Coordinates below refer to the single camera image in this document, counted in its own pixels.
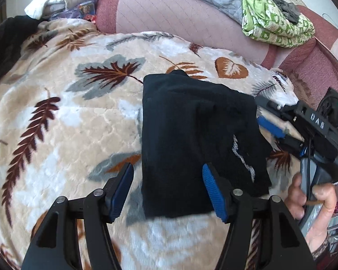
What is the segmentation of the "right hand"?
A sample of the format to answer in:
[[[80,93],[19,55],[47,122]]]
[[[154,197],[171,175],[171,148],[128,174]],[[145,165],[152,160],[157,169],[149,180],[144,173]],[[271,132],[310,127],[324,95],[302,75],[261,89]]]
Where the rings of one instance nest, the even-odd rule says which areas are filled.
[[[300,189],[301,173],[294,175],[292,183],[288,188],[288,196],[285,199],[285,204],[294,219],[300,220],[304,217],[304,205],[306,203],[306,195]],[[312,189],[317,200],[323,201],[321,211],[305,235],[305,240],[313,254],[325,242],[327,237],[327,227],[336,207],[336,191],[331,183],[315,185]]]

